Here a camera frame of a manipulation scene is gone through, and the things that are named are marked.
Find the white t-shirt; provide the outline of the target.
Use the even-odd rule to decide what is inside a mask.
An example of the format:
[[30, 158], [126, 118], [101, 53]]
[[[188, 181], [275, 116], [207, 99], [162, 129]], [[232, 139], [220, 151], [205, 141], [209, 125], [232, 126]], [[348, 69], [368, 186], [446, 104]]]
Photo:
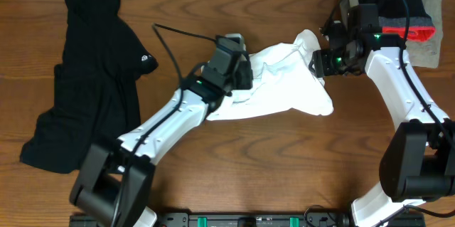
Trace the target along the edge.
[[324, 80], [309, 70], [312, 54], [320, 48], [316, 35], [306, 29], [293, 43], [279, 43], [252, 54], [252, 88], [233, 90], [207, 119], [240, 120], [290, 109], [316, 116], [330, 115], [333, 102], [324, 88]]

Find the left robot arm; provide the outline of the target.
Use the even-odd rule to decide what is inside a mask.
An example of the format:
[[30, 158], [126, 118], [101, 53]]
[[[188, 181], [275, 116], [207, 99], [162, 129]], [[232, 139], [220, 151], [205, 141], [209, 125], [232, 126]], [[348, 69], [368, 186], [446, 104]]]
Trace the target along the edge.
[[216, 72], [199, 63], [179, 80], [171, 100], [153, 117], [117, 139], [92, 143], [70, 202], [100, 226], [154, 226], [147, 204], [156, 165], [182, 136], [220, 107], [227, 95], [213, 84]]

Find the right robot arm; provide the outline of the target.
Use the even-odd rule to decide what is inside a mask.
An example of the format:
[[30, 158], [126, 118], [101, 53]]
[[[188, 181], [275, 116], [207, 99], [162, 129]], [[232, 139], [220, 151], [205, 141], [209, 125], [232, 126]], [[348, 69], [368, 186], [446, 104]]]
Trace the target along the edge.
[[327, 49], [313, 53], [318, 78], [366, 74], [395, 126], [379, 166], [380, 181], [354, 200], [352, 226], [386, 226], [406, 210], [454, 195], [454, 121], [429, 96], [397, 34], [378, 28], [347, 31], [336, 21], [321, 28]]

